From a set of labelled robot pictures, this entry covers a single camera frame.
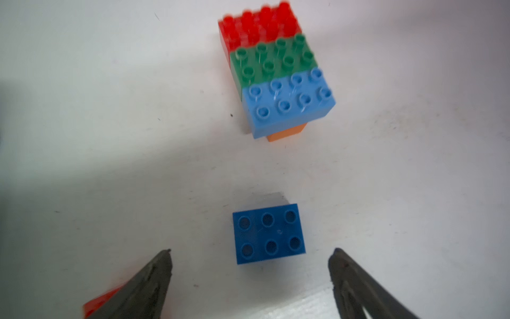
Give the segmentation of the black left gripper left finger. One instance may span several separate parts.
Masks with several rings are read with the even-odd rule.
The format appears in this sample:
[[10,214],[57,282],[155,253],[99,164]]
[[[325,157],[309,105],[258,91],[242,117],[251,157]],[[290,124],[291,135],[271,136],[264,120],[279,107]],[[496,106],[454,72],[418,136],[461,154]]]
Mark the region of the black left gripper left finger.
[[160,251],[88,318],[160,318],[172,268],[171,251]]

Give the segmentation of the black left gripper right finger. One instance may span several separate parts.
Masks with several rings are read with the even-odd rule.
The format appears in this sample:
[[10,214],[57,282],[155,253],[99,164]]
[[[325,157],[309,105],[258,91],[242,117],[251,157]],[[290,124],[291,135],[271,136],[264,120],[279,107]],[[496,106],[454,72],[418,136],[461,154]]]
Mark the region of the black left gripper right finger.
[[344,250],[334,250],[328,269],[341,318],[417,319]]

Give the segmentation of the red lego brick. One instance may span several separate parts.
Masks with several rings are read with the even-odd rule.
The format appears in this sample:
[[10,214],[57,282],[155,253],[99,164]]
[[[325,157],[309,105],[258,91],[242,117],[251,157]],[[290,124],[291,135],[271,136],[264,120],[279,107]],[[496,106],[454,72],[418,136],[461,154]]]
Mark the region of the red lego brick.
[[121,285],[119,287],[113,288],[108,292],[105,292],[103,295],[96,297],[88,301],[86,304],[82,306],[83,318],[88,318],[94,312],[96,312],[100,307],[102,307],[107,301],[109,301],[119,290],[121,290],[124,286]]
[[220,42],[227,61],[240,47],[253,47],[259,42],[272,42],[301,33],[297,17],[289,1],[263,5],[259,10],[244,10],[239,15],[225,15],[218,21]]

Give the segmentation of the orange lego brick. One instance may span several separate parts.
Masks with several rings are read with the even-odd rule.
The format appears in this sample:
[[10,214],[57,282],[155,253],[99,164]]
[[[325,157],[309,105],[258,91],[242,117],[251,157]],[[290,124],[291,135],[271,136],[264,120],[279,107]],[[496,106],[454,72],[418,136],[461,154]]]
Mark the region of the orange lego brick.
[[295,126],[293,128],[289,128],[287,130],[283,130],[281,132],[277,132],[277,133],[268,135],[266,138],[269,142],[275,142],[277,140],[281,140],[281,139],[287,138],[289,136],[294,136],[296,134],[301,133],[304,130],[304,128],[306,127],[306,125],[307,124],[305,123],[300,126]]

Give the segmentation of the light blue lego brick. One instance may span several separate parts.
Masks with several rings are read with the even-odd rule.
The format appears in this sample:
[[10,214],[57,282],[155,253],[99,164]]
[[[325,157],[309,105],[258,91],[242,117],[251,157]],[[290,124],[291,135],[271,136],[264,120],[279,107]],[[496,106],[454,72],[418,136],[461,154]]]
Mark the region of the light blue lego brick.
[[333,91],[317,67],[248,86],[242,99],[255,139],[323,118],[336,105]]

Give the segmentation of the long dark green lego brick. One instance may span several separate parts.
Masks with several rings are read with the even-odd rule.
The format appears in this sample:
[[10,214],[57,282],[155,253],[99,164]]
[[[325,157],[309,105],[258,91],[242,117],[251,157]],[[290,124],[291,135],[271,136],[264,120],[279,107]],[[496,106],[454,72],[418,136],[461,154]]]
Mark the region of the long dark green lego brick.
[[297,33],[268,43],[259,42],[253,47],[239,47],[230,53],[230,66],[242,97],[246,87],[311,70],[317,61],[305,35]]

